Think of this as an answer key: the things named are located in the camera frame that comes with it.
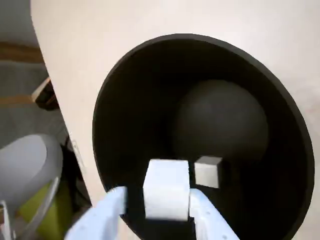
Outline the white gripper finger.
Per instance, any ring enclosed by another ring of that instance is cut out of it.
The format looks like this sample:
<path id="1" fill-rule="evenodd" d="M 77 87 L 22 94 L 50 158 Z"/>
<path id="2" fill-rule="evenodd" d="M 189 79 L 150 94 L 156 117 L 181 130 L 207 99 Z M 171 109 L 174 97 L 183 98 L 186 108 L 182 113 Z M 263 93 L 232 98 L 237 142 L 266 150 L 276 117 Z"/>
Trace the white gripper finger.
<path id="1" fill-rule="evenodd" d="M 115 240 L 118 218 L 126 212 L 127 188 L 108 191 L 96 206 L 88 209 L 65 235 L 66 240 Z"/>
<path id="2" fill-rule="evenodd" d="M 202 191 L 190 189 L 189 216 L 193 218 L 197 240 L 237 240 L 227 221 Z"/>

